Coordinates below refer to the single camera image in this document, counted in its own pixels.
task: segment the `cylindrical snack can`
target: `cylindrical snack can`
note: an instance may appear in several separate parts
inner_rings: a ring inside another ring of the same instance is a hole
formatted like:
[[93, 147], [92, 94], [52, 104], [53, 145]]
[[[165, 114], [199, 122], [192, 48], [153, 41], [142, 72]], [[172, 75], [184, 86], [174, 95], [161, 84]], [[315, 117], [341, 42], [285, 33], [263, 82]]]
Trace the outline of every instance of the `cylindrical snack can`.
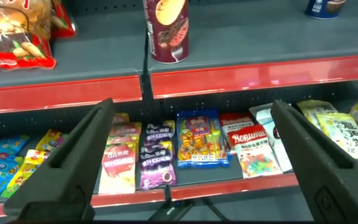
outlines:
[[159, 63], [177, 63], [189, 55], [188, 0], [143, 0], [150, 53]]
[[305, 14], [317, 19], [334, 19], [346, 0], [309, 0]]

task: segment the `red shelf edge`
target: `red shelf edge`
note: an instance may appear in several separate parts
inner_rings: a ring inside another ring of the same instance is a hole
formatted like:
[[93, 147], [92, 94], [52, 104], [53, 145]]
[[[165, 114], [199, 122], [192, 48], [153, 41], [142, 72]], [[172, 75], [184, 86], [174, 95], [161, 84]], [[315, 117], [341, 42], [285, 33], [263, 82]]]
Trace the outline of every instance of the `red shelf edge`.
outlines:
[[151, 74], [155, 99], [358, 80], [358, 55]]
[[210, 184], [189, 185], [172, 187], [171, 198], [173, 201], [191, 198], [209, 197], [214, 195], [233, 194], [250, 190], [274, 189], [298, 185], [294, 173], [240, 179]]
[[[138, 203], [163, 202], [165, 193], [162, 189], [138, 191], [127, 195], [94, 195], [91, 200], [92, 207], [101, 208], [118, 205], [129, 205]], [[0, 217], [5, 217], [0, 203]]]
[[0, 88], [0, 113], [142, 100], [138, 75]]

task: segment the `gray metal shelf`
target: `gray metal shelf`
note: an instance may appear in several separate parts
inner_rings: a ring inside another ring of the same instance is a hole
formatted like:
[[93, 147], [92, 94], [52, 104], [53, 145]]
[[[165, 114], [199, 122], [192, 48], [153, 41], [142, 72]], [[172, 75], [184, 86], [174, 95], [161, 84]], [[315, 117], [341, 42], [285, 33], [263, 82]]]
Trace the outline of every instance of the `gray metal shelf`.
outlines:
[[0, 72], [0, 87], [122, 77], [142, 73], [145, 18], [140, 10], [79, 15], [78, 35], [52, 42], [53, 70]]
[[337, 19], [303, 14], [308, 0], [226, 1], [189, 7], [190, 55], [150, 72], [358, 55], [358, 1]]

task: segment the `black cable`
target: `black cable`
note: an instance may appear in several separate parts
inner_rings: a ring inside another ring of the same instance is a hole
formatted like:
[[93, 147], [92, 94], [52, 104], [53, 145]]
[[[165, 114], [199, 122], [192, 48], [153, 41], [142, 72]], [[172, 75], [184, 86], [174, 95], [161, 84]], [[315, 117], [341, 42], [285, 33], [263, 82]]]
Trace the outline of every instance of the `black cable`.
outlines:
[[205, 203], [206, 206], [208, 206], [212, 212], [214, 212], [222, 221], [229, 221], [210, 201], [208, 197], [203, 197], [202, 201]]

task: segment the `chocolate snack package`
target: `chocolate snack package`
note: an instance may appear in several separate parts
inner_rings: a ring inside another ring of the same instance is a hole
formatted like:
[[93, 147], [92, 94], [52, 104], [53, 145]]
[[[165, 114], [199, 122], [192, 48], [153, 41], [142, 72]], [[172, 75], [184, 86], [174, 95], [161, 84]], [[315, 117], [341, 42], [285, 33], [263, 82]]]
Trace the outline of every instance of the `chocolate snack package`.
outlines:
[[189, 55], [188, 1], [143, 0], [152, 58], [177, 63]]
[[171, 141], [161, 141], [140, 149], [140, 188], [148, 190], [160, 185], [175, 185], [177, 180], [172, 166]]
[[54, 38], [73, 37], [76, 35], [76, 24], [66, 11], [62, 0], [52, 0], [50, 18], [51, 34]]
[[0, 0], [0, 70], [52, 69], [50, 0]]

